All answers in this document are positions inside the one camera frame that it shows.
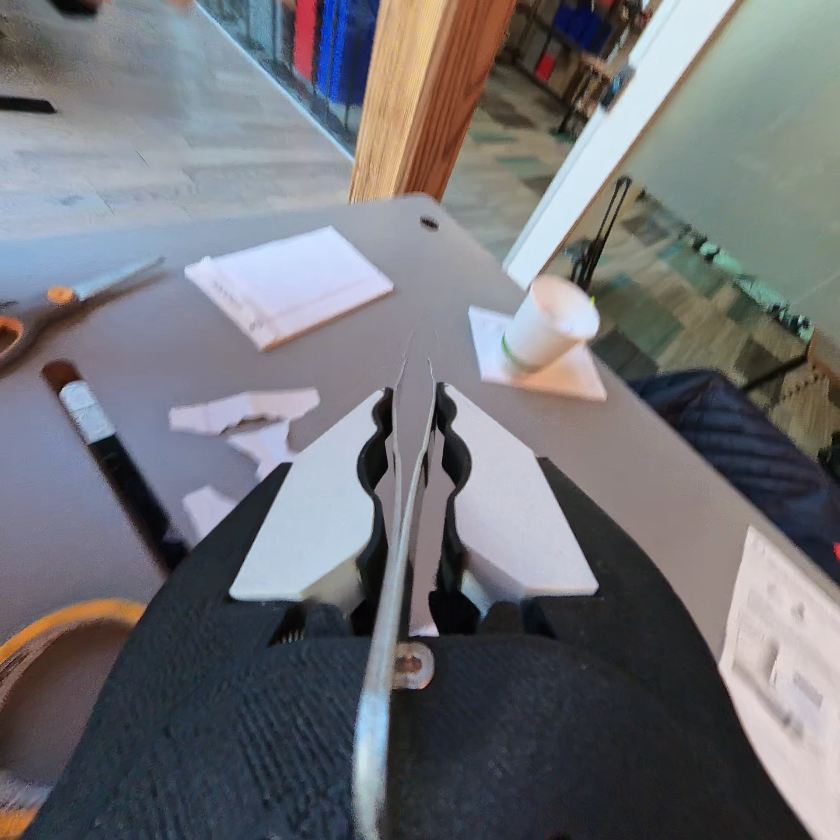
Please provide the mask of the lined notepad printed label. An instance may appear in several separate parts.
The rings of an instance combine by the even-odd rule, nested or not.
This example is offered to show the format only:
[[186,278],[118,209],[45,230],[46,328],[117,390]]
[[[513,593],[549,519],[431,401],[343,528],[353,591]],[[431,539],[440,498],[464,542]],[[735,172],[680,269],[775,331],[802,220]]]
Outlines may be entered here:
[[206,256],[186,266],[184,276],[260,352],[394,291],[386,274],[332,226]]

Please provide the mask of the scattered lined paper scraps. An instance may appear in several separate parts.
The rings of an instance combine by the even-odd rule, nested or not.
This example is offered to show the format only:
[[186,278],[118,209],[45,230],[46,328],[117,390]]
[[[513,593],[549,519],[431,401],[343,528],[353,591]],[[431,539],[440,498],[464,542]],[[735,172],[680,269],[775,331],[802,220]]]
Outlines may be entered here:
[[290,426],[320,405],[316,388],[241,392],[211,402],[176,406],[168,414],[175,433],[224,436],[228,445],[254,461],[263,480],[297,456],[289,446]]

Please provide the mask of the white green paper cup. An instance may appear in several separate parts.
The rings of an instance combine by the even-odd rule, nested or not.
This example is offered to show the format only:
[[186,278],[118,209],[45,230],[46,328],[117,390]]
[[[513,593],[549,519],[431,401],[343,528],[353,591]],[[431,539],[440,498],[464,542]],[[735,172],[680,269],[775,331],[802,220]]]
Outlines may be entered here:
[[591,342],[601,326],[592,296],[571,280],[535,279],[500,339],[505,365],[517,374],[535,374],[577,347]]

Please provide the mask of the black folding hand cart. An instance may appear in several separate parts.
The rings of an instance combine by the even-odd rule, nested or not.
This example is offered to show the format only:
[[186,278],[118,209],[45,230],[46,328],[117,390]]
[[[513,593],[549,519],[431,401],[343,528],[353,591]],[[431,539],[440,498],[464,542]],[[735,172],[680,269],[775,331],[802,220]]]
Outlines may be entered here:
[[612,197],[595,236],[583,238],[566,249],[571,264],[570,280],[584,292],[588,292],[592,285],[595,269],[602,258],[606,242],[613,231],[632,183],[633,179],[630,176],[620,177],[615,183]]

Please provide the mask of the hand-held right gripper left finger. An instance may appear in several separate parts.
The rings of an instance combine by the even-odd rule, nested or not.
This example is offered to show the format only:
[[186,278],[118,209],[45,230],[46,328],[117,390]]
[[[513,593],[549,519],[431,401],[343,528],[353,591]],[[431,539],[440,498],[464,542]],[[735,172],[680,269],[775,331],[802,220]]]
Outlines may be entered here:
[[291,464],[228,594],[236,602],[373,604],[387,555],[382,502],[393,389],[375,391]]

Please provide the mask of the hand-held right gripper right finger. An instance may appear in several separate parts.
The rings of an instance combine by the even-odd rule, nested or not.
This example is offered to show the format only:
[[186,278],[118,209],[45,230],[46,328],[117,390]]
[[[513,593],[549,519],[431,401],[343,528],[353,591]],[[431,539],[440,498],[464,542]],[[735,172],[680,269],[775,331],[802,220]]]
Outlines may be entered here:
[[436,594],[479,611],[541,596],[592,596],[599,584],[540,459],[447,383],[436,391],[446,501]]

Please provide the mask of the long metal tweezers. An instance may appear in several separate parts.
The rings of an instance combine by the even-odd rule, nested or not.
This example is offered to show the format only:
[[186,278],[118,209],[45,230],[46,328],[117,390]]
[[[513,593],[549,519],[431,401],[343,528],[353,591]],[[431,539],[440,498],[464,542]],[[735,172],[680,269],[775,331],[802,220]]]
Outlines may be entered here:
[[392,536],[387,550],[380,599],[374,615],[370,651],[354,727],[352,762],[353,824],[357,837],[384,838],[392,694],[421,690],[434,676],[428,646],[408,638],[413,598],[413,569],[429,462],[434,451],[436,381],[428,362],[430,399],[423,440],[405,498],[398,442],[398,403],[403,375],[392,403],[392,455],[395,477]]

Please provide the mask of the grey desk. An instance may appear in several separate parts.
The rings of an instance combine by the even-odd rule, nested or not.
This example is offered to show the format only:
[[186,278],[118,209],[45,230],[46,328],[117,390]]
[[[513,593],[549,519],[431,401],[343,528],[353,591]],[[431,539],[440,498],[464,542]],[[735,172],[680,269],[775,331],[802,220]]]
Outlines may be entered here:
[[[328,226],[394,291],[273,350],[184,276]],[[436,391],[540,459],[599,589],[488,611],[436,594],[453,484],[435,419],[407,628],[435,668],[392,694],[384,838],[813,838],[718,667],[747,531],[770,521],[606,367],[604,402],[482,384],[468,309],[522,294],[430,198],[2,244],[2,301],[160,256],[160,280],[2,376],[2,635],[81,602],[146,605],[131,631],[81,629],[36,659],[128,634],[23,838],[360,838],[354,727],[381,588],[351,614],[228,591],[291,464],[399,375],[406,497],[429,361]],[[263,480],[224,436],[169,428],[176,406],[304,387],[320,405]]]

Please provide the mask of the grey orange scissors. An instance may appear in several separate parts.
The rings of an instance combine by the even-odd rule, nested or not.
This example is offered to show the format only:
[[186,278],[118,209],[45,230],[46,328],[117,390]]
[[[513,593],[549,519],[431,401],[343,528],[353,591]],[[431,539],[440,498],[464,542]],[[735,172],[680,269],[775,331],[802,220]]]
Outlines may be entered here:
[[53,285],[28,297],[2,301],[1,374],[19,365],[41,334],[59,321],[88,312],[160,275],[165,257],[143,260],[73,285]]

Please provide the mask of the yellow masking tape roll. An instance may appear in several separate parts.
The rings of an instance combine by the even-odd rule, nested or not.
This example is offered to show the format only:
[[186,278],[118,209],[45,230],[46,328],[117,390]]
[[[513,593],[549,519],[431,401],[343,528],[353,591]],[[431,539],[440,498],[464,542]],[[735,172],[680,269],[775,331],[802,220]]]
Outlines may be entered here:
[[[123,599],[105,599],[65,606],[28,625],[1,647],[1,707],[13,689],[50,645],[81,629],[114,625],[131,631],[146,605]],[[49,797],[47,785],[29,782],[9,768],[1,772],[1,838],[20,838]]]

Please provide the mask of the printed instruction sheet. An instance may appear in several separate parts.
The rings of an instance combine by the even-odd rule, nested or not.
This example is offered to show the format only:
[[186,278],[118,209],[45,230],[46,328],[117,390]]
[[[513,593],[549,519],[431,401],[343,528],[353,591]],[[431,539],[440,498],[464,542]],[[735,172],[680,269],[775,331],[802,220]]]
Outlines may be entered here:
[[719,671],[753,750],[813,838],[839,838],[838,597],[750,527]]

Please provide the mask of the white door frame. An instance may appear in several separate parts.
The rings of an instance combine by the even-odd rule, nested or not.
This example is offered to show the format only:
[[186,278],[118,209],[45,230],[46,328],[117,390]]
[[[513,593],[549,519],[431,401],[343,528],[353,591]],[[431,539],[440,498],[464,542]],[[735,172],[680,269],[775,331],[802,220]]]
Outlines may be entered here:
[[521,289],[543,273],[621,174],[636,142],[738,5],[661,3],[623,65],[627,81],[612,104],[596,106],[502,263]]

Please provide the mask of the lined notepad brown backing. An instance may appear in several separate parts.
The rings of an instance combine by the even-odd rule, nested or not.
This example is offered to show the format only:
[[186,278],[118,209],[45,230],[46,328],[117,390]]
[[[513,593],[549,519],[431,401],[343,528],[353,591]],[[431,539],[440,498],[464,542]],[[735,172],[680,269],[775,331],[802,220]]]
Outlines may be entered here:
[[606,400],[606,387],[588,345],[578,345],[546,368],[526,374],[508,365],[501,347],[512,315],[470,306],[468,318],[482,382],[593,403]]

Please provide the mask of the wooden post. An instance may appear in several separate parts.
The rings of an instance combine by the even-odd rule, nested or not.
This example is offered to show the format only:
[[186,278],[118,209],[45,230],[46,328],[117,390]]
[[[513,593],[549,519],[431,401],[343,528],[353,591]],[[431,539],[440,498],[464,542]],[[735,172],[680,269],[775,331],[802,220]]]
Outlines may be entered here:
[[440,202],[506,37],[515,1],[383,1],[350,203]]

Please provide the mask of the stack of coloured plastic crates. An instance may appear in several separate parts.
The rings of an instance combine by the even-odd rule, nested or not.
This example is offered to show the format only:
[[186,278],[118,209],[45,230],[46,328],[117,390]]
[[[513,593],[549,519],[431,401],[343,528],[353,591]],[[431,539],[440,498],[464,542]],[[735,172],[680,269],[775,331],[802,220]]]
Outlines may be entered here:
[[330,104],[361,107],[379,1],[291,3],[291,69]]

